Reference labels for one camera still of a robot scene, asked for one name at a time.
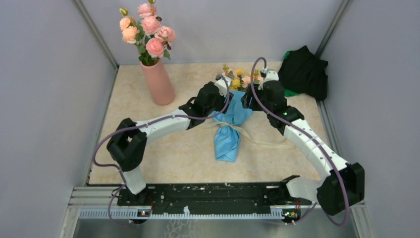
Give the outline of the blue wrapping paper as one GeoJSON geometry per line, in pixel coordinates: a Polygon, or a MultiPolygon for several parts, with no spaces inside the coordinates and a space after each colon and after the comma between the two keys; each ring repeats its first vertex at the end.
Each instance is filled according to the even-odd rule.
{"type": "Polygon", "coordinates": [[[243,108],[241,99],[245,92],[233,91],[233,98],[226,113],[213,118],[213,125],[219,127],[214,137],[214,154],[218,161],[235,162],[240,145],[240,132],[235,126],[244,124],[253,111],[243,108]]]}

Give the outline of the small yellow pink flower bouquet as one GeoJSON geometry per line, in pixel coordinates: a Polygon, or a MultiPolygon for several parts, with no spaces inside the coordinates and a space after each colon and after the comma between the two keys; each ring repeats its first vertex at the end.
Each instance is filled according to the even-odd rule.
{"type": "Polygon", "coordinates": [[[227,64],[223,64],[222,69],[222,74],[232,80],[230,84],[231,91],[245,92],[248,85],[251,83],[251,79],[253,79],[253,82],[257,85],[263,82],[263,77],[260,75],[260,71],[257,69],[253,72],[246,73],[242,69],[232,70],[227,64]]]}

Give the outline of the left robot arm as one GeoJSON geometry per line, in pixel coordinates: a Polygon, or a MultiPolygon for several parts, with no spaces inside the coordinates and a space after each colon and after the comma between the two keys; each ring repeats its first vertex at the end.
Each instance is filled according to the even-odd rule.
{"type": "Polygon", "coordinates": [[[151,142],[172,133],[193,129],[206,120],[226,113],[233,94],[231,80],[225,77],[205,84],[186,104],[164,116],[134,122],[124,119],[110,135],[106,149],[119,165],[129,199],[143,205],[149,198],[140,164],[151,142]]]}

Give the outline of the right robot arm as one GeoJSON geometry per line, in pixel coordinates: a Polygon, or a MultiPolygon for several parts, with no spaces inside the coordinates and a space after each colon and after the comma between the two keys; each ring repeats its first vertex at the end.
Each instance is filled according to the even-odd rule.
{"type": "Polygon", "coordinates": [[[241,99],[244,108],[262,111],[271,126],[292,142],[318,173],[319,179],[290,176],[279,190],[279,199],[292,204],[297,198],[316,202],[329,216],[348,212],[365,196],[365,170],[350,164],[317,136],[303,114],[287,104],[279,81],[249,84],[241,99]]]}

